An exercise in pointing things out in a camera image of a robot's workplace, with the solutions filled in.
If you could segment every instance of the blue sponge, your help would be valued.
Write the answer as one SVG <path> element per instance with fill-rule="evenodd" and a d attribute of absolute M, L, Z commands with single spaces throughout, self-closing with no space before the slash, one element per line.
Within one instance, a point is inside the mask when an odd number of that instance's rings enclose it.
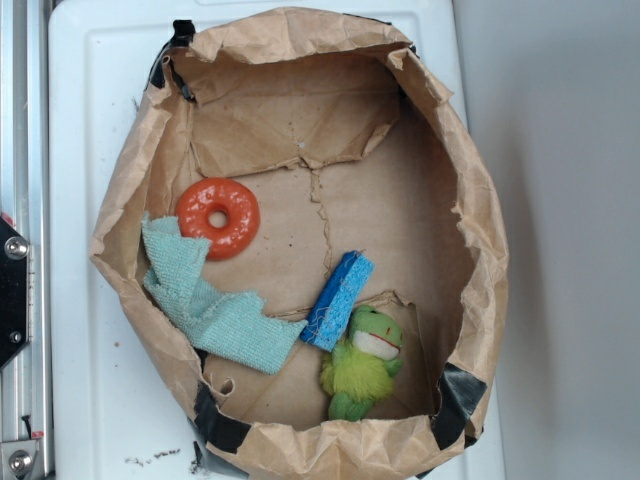
<path fill-rule="evenodd" d="M 362 253 L 347 252 L 309 313 L 300 339 L 330 352 L 347 328 L 353 304 L 374 265 Z"/>

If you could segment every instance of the white surface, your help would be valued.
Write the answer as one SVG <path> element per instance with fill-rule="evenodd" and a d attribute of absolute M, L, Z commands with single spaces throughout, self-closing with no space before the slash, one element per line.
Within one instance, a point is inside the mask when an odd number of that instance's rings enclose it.
<path fill-rule="evenodd" d="M 507 477 L 640 478 L 640 3 L 455 5 L 512 253 Z"/>
<path fill-rule="evenodd" d="M 88 262 L 87 245 L 149 69 L 173 34 L 172 21 L 193 19 L 202 30 L 278 6 L 202 3 L 66 0 L 50 23 L 51 288 L 61 480 L 191 478 L 192 430 L 116 294 Z M 401 1 L 379 8 L 364 1 L 348 8 L 335 1 L 295 4 L 392 21 L 415 39 L 427 66 L 458 93 L 453 104 L 464 117 L 449 1 Z M 499 425 L 494 402 L 478 445 L 429 478 L 503 478 Z M 177 454 L 155 456 L 177 449 Z"/>

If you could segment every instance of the stuffed frog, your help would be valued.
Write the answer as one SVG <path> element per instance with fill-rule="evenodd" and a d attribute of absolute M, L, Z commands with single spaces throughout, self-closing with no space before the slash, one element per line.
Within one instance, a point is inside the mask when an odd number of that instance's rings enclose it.
<path fill-rule="evenodd" d="M 388 315 L 369 305 L 351 314 L 348 338 L 325 354 L 320 375 L 322 387 L 333 396 L 330 420 L 356 422 L 391 396 L 402 345 L 402 331 Z"/>

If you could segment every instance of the plush frog head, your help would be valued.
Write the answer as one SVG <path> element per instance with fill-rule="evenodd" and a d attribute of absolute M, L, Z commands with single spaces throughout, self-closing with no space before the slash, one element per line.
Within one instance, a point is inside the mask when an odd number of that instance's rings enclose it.
<path fill-rule="evenodd" d="M 393 319 L 369 305 L 351 316 L 349 339 L 360 351 L 382 360 L 393 360 L 403 346 L 402 330 Z"/>

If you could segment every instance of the white wall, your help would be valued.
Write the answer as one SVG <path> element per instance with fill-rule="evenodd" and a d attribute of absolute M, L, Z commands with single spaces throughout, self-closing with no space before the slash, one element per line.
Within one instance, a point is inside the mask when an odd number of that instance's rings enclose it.
<path fill-rule="evenodd" d="M 507 478 L 638 479 L 640 2 L 454 5 L 512 255 Z"/>

